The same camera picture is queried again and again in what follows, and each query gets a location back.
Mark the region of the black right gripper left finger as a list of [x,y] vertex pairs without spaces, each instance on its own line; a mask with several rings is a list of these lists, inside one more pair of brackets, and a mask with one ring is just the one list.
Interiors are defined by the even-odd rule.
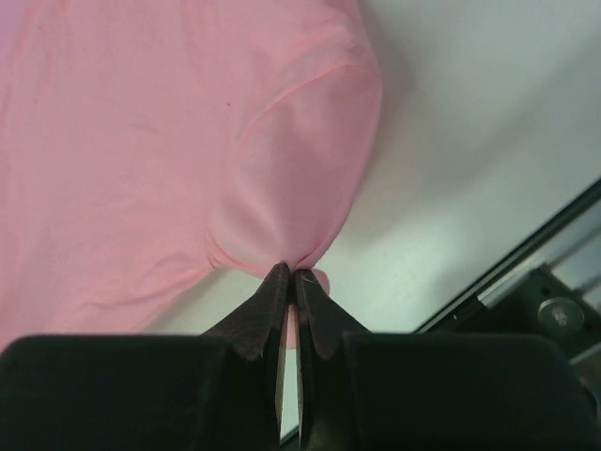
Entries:
[[38,334],[1,354],[5,450],[275,450],[289,269],[200,335]]

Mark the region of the pink t shirt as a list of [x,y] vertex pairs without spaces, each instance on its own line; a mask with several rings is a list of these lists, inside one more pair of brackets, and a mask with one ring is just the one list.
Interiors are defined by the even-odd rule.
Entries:
[[138,332],[216,269],[310,268],[382,100],[354,1],[5,1],[1,341]]

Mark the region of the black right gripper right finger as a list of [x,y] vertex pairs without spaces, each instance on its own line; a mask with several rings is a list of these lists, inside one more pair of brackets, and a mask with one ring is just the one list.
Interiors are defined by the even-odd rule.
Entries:
[[591,402],[532,335],[367,331],[294,276],[303,450],[596,450]]

